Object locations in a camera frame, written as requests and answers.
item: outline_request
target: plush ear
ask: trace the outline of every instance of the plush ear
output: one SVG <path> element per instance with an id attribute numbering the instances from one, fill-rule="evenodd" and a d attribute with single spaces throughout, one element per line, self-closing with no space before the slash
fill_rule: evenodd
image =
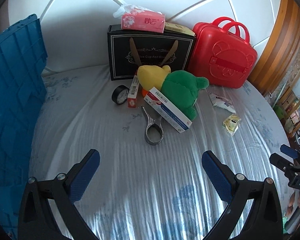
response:
<path id="1" fill-rule="evenodd" d="M 197 78 L 197 87 L 198 89 L 206 89 L 209 86 L 209 80 L 205 77 Z"/>
<path id="2" fill-rule="evenodd" d="M 168 73 L 171 73 L 171 68 L 168 65 L 164 65 L 162 68 Z"/>

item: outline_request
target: pink tissue pack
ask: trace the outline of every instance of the pink tissue pack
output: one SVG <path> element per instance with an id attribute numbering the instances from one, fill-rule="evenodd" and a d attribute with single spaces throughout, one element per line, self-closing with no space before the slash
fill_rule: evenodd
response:
<path id="1" fill-rule="evenodd" d="M 121 18 L 121 28 L 125 30 L 163 33 L 164 23 L 164 14 L 140 9 L 125 12 Z"/>

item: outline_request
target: plush toy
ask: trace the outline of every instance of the plush toy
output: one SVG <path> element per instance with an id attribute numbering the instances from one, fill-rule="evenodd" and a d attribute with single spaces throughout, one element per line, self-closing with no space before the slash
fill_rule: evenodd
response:
<path id="1" fill-rule="evenodd" d="M 157 88 L 190 120 L 197 116 L 193 106 L 197 101 L 198 91 L 209 86 L 205 77 L 196 77 L 184 70 L 171 73 L 168 65 L 162 68 L 140 66 L 137 76 L 143 89 L 149 91 L 153 87 Z"/>

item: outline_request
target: barcode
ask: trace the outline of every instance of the barcode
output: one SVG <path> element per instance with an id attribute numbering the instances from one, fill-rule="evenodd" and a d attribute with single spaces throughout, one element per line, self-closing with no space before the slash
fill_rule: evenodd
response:
<path id="1" fill-rule="evenodd" d="M 157 96 L 162 99 L 163 101 L 165 101 L 165 103 L 168 103 L 168 100 L 163 96 L 161 95 L 159 92 L 156 92 Z"/>
<path id="2" fill-rule="evenodd" d="M 136 90 L 137 90 L 137 86 L 132 86 L 130 94 L 134 95 L 136 93 Z"/>

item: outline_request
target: plastic packet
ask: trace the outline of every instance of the plastic packet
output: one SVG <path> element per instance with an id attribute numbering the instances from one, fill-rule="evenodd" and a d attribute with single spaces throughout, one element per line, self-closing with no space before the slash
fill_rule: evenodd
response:
<path id="1" fill-rule="evenodd" d="M 232 101 L 224 98 L 222 96 L 215 95 L 213 93 L 209 93 L 210 100 L 213 106 L 221 107 L 223 109 L 228 110 L 229 112 L 235 114 L 235 109 L 233 107 Z"/>
<path id="2" fill-rule="evenodd" d="M 165 15 L 154 12 L 141 6 L 125 4 L 113 14 L 114 18 L 121 19 L 121 28 L 163 33 Z"/>
<path id="3" fill-rule="evenodd" d="M 231 114 L 231 116 L 223 121 L 223 127 L 225 127 L 231 135 L 234 135 L 239 128 L 240 121 L 240 117 L 235 114 Z"/>

